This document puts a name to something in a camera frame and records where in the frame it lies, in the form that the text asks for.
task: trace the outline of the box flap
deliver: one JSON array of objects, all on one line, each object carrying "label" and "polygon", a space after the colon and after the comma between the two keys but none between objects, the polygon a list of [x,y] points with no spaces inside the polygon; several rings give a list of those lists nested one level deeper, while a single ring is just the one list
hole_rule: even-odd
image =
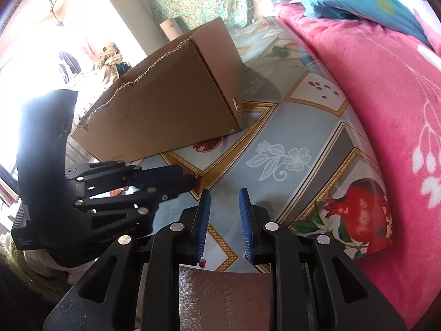
[{"label": "box flap", "polygon": [[222,91],[238,128],[242,127],[242,70],[237,48],[220,17],[201,26],[190,38]]}]

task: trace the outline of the pomegranate print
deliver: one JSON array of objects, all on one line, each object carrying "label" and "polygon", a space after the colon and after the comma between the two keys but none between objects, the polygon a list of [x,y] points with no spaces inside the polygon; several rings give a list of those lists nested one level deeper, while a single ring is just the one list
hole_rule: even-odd
[{"label": "pomegranate print", "polygon": [[257,26],[256,31],[261,31],[264,28],[269,28],[269,27],[271,27],[273,25],[274,25],[274,23],[272,23],[272,22],[264,22],[263,24]]},{"label": "pomegranate print", "polygon": [[196,152],[208,153],[211,152],[212,150],[215,150],[218,146],[220,146],[223,140],[224,140],[223,136],[212,138],[207,141],[196,143],[193,146],[193,149],[196,150]]},{"label": "pomegranate print", "polygon": [[381,186],[371,178],[352,182],[339,199],[325,200],[326,218],[339,215],[349,236],[369,243],[367,253],[383,249],[392,243],[392,219],[387,197]]},{"label": "pomegranate print", "polygon": [[289,42],[283,46],[285,50],[292,52],[302,52],[303,48],[297,42]]}]

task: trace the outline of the floral tablecloth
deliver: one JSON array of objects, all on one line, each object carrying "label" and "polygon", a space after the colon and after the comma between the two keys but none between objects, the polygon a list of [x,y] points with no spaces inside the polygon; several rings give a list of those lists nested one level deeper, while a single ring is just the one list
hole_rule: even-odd
[{"label": "floral tablecloth", "polygon": [[243,130],[142,161],[144,169],[179,164],[198,175],[191,192],[161,204],[155,230],[178,220],[207,188],[205,269],[267,272],[245,259],[238,191],[246,187],[272,220],[304,236],[326,234],[351,258],[390,245],[375,154],[332,75],[275,17],[232,38],[244,63]]}]

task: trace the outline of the paper roll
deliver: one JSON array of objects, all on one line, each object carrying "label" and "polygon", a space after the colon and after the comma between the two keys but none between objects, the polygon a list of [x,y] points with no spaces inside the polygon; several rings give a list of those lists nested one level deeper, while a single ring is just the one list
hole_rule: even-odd
[{"label": "paper roll", "polygon": [[175,19],[173,18],[165,20],[163,23],[160,24],[160,27],[170,41],[173,41],[175,38],[178,38],[179,36],[182,36],[184,34],[179,28]]}]

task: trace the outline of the bedsheet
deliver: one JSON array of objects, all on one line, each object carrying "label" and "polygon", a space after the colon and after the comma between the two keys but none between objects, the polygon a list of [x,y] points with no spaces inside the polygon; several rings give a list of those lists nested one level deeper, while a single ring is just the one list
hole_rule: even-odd
[{"label": "bedsheet", "polygon": [[415,36],[431,47],[423,28],[397,0],[301,0],[305,16],[312,18],[366,18],[395,31]]},{"label": "bedsheet", "polygon": [[295,4],[276,11],[340,84],[376,152],[394,244],[358,264],[411,328],[441,289],[441,60],[373,22],[309,19]]}]

